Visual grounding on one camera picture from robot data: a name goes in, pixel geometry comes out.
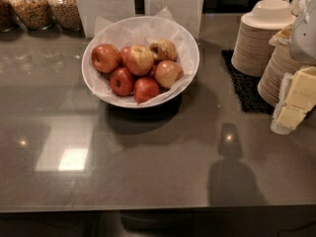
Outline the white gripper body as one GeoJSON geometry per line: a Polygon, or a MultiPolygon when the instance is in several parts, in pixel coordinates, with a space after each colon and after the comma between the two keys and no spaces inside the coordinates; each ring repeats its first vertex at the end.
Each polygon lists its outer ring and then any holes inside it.
{"type": "Polygon", "coordinates": [[[316,65],[316,0],[297,16],[290,34],[291,56],[302,64],[316,65]]]}

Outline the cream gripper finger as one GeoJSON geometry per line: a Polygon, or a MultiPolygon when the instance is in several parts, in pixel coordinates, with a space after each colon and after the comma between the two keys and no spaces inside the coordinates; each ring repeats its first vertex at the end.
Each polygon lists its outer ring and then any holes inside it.
{"type": "Polygon", "coordinates": [[[288,46],[290,43],[290,34],[292,30],[292,24],[287,25],[280,31],[278,31],[275,35],[273,35],[270,40],[269,44],[272,46],[278,46],[278,45],[283,45],[283,46],[288,46]]]}
{"type": "Polygon", "coordinates": [[[316,67],[303,66],[294,74],[285,73],[279,88],[271,130],[290,134],[316,106],[316,67]]]}

